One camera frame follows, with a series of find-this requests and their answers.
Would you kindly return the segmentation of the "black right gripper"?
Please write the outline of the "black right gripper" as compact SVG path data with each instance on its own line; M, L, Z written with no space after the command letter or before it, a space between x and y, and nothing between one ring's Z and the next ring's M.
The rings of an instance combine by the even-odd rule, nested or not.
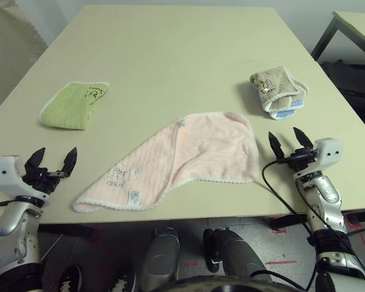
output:
M311 140L302 130L296 127L294 127L293 130L297 141L303 148L296 149L295 152L290 154L287 158L284 158L284 152L281 149L279 140L270 131L268 132L268 139L275 157L284 158L281 160L281 163L287 164L297 176L301 176L301 171L305 170L310 163L315 162L315 158L318 154L316 150L312 149L313 144Z

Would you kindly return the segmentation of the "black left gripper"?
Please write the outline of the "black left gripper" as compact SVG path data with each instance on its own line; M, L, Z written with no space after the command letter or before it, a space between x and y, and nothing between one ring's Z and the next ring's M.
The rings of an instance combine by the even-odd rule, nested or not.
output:
M45 167L39 167L45 153L46 148L43 147L34 152L25 163L26 174L23 181L33 189L50 195L55 191L60 180L71 175L77 163L77 148L74 147L65 157L62 170L49 172Z

